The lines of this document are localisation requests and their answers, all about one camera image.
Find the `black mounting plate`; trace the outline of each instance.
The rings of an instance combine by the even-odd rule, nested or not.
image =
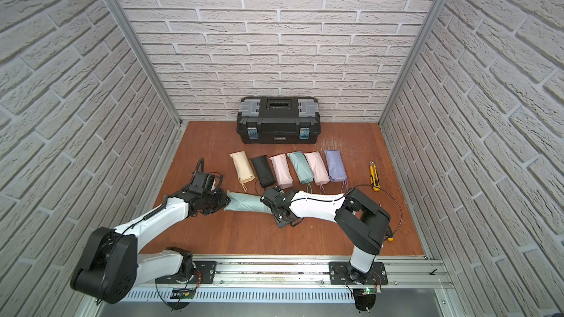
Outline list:
[[[350,278],[348,273],[348,267],[350,264],[348,262],[329,262],[329,277],[331,278],[332,285],[344,285],[355,284],[355,282]],[[376,272],[376,279],[378,279],[378,285],[387,285],[387,273],[386,268],[382,262],[373,262],[372,267],[370,267],[370,272]],[[374,275],[367,273],[367,280],[365,285],[376,284],[374,280]]]
[[[200,271],[202,274],[201,284],[212,284],[213,277],[215,276],[215,266],[217,266],[216,261],[193,261],[192,262],[196,268],[194,269],[194,275],[188,281],[188,284],[198,284],[200,277],[195,273]],[[166,275],[155,279],[157,284],[186,284],[186,281],[176,281],[175,275]]]

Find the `metal panel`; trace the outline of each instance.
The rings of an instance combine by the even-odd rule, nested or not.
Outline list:
[[[405,84],[405,80],[407,79],[407,74],[411,71],[413,65],[415,65],[415,60],[419,57],[419,54],[423,50],[425,46],[425,42],[427,42],[427,38],[431,34],[441,11],[444,8],[444,5],[447,3],[447,0],[433,0],[431,4],[431,8],[427,12],[427,16],[425,16],[425,20],[423,21],[423,25],[421,25],[421,29],[417,33],[415,37],[415,41],[407,54],[407,60],[404,62],[402,66],[402,72],[399,74],[398,78],[396,79],[390,94],[386,100],[386,104],[384,105],[384,110],[382,110],[382,114],[378,123],[382,125],[388,115],[390,115],[391,109],[394,107],[395,100],[398,98],[399,92],[402,90],[403,85]]]
[[[178,115],[176,108],[171,102],[169,95],[166,93],[166,90],[162,85],[161,79],[159,78],[155,67],[153,66],[153,63],[145,52],[143,44],[141,44],[141,42],[139,41],[137,33],[135,33],[135,30],[133,29],[133,25],[131,24],[129,18],[127,18],[127,14],[123,10],[120,1],[104,0],[104,2],[108,6],[109,12],[113,15],[113,18],[115,19],[117,26],[123,33],[123,36],[127,40],[127,43],[129,43],[131,50],[137,57],[139,64],[141,64],[141,67],[143,67],[143,70],[145,70],[147,77],[149,77],[149,81],[151,81],[153,88],[157,92],[157,95],[159,95],[159,98],[161,99],[162,104],[164,104],[166,111],[173,119],[174,124],[179,127],[182,123],[180,116]]]

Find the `yellow utility knife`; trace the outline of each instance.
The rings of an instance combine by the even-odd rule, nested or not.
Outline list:
[[[370,162],[370,184],[372,185],[372,190],[380,191],[380,183],[378,182],[378,174],[376,173],[376,166],[374,162]]]

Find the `metal track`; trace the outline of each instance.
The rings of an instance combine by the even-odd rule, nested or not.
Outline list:
[[[346,286],[331,285],[328,266],[331,261],[346,262],[349,256],[194,255],[194,259],[217,262],[213,283],[200,286],[195,302],[352,302]],[[377,261],[384,263],[389,281],[383,289],[452,288],[440,260],[383,256]],[[172,289],[182,287],[184,284],[158,285],[164,299]],[[159,300],[155,283],[150,281],[132,289],[122,301]]]

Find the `toolbox latch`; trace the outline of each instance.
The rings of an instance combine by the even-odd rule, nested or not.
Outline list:
[[[308,139],[310,137],[309,128],[300,128],[300,139]]]
[[[249,135],[250,139],[258,139],[257,128],[247,128],[247,134]]]

